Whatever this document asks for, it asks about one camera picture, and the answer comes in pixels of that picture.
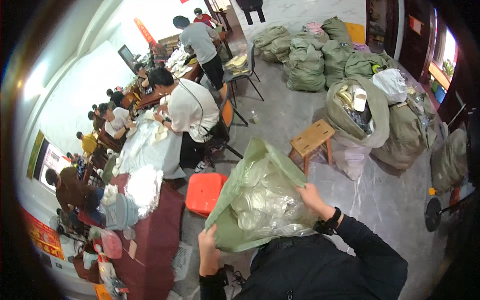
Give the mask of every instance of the black smartwatch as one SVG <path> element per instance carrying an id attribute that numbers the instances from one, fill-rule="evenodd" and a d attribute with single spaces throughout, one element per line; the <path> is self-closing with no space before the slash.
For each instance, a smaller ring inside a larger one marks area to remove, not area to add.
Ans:
<path id="1" fill-rule="evenodd" d="M 338 227 L 338 219 L 342 215 L 342 211 L 340 208 L 335 207 L 335 213 L 333 217 L 325 221 L 317 221 L 313 226 L 313 230 L 317 231 L 318 233 L 323 233 L 326 235 L 333 235 L 334 230 Z"/>

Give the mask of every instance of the concrete floor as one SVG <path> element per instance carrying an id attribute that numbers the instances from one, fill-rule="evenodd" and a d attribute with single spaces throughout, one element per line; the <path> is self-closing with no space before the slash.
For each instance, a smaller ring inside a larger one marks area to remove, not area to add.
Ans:
<path id="1" fill-rule="evenodd" d="M 235 33 L 230 42 L 233 52 L 245 50 L 245 40 L 241 33 Z M 238 81 L 235 91 L 238 111 L 245 119 L 251 119 L 254 110 L 260 124 L 249 127 L 233 126 L 230 130 L 230 145 L 243 153 L 252 136 L 260 136 L 285 155 L 290 152 L 289 141 L 319 119 L 325 104 L 326 92 L 305 93 L 290 91 L 286 87 L 285 75 L 280 64 L 262 61 L 255 57 L 255 71 L 261 82 L 252 79 L 265 102 L 260 100 L 255 89 L 246 79 Z M 225 151 L 225 159 L 237 160 L 230 151 Z M 430 197 L 431 185 L 430 153 L 424 152 L 406 172 L 392 175 L 380 163 L 369 158 L 363 175 L 352 181 L 339 171 L 335 164 L 326 164 L 322 155 L 310 162 L 309 182 L 314 183 L 324 201 L 338 206 L 349 216 L 363 222 L 385 242 L 392 246 L 408 261 L 408 279 L 399 299 L 424 299 L 432 290 L 444 268 L 446 230 L 430 233 L 425 227 L 424 211 Z M 230 174 L 235 164 L 216 165 L 216 172 Z M 180 192 L 186 192 L 184 186 Z M 442 206 L 448 204 L 448 197 L 442 197 Z M 442 226 L 448 226 L 447 218 Z M 193 293 L 198 286 L 198 241 L 197 235 L 204 228 L 205 218 L 186 209 L 183 217 L 182 240 L 193 246 L 188 276 L 174 286 L 174 291 L 182 296 Z M 352 249 L 338 236 L 333 237 L 340 250 L 353 254 Z M 224 253 L 222 262 L 232 264 L 244 277 L 249 275 L 251 251 Z M 199 293 L 193 297 L 199 299 Z"/>

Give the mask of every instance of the grey t-shirt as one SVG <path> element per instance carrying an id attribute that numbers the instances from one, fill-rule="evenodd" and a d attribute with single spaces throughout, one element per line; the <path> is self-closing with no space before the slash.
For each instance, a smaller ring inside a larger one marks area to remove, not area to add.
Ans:
<path id="1" fill-rule="evenodd" d="M 216 55 L 216 49 L 210 37 L 219 39 L 218 33 L 204 23 L 197 22 L 188 25 L 180 34 L 180 42 L 185 47 L 192 47 L 198 62 L 203 65 Z"/>

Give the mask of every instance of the black pants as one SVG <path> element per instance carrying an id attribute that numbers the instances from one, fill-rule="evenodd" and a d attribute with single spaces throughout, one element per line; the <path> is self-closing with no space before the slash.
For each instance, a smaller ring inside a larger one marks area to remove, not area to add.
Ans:
<path id="1" fill-rule="evenodd" d="M 223 87 L 223 67 L 220 56 L 215 55 L 211 61 L 202 65 L 202 69 L 208 77 L 208 80 L 219 90 Z"/>
<path id="2" fill-rule="evenodd" d="M 206 148 L 207 143 L 196 142 L 188 132 L 184 132 L 180 148 L 180 168 L 195 168 L 205 158 Z"/>

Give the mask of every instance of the orange plastic stool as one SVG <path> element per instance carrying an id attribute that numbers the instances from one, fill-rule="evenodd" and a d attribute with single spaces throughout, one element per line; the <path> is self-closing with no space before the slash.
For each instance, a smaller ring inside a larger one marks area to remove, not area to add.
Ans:
<path id="1" fill-rule="evenodd" d="M 193 174 L 188 182 L 185 205 L 197 214 L 208 217 L 228 177 L 218 173 Z"/>

